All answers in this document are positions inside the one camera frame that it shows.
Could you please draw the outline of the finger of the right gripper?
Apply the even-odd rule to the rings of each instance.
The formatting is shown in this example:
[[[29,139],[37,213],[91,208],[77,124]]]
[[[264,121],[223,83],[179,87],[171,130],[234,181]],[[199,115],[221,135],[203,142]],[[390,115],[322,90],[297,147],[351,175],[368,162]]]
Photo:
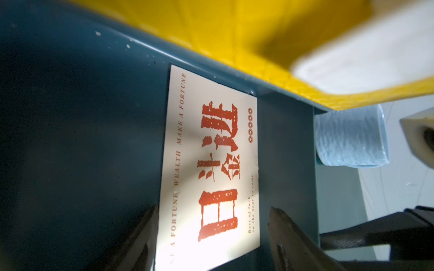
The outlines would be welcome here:
[[[390,245],[388,261],[340,262],[348,271],[432,271],[434,209],[416,206],[363,224],[323,233],[323,250]]]

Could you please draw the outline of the beige postcard red characters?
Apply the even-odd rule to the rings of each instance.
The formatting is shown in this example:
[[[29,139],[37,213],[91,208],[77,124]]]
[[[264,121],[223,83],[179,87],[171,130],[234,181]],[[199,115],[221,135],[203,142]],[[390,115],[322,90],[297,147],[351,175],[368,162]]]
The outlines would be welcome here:
[[[260,246],[256,97],[172,66],[155,269],[209,271]]]

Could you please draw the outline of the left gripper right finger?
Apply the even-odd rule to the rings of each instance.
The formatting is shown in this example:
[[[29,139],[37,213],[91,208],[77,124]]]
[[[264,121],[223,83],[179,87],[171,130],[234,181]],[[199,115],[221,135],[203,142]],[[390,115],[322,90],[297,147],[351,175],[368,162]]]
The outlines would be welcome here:
[[[270,248],[277,271],[343,271],[281,209],[270,209]]]

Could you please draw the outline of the yellow drawer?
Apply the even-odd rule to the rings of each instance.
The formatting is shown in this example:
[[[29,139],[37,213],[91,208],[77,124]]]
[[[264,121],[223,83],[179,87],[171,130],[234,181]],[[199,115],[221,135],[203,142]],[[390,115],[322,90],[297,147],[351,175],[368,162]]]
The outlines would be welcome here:
[[[372,19],[372,1],[79,1],[78,5],[333,110],[434,92],[434,78],[429,76],[366,94],[326,94],[289,71],[299,56]]]

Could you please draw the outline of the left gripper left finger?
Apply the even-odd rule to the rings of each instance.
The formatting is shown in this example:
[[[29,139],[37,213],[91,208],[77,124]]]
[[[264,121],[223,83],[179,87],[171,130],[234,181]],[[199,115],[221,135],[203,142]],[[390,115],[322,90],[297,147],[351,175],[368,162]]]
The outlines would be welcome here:
[[[152,206],[117,246],[102,266],[103,271],[152,271],[158,234],[158,207]]]

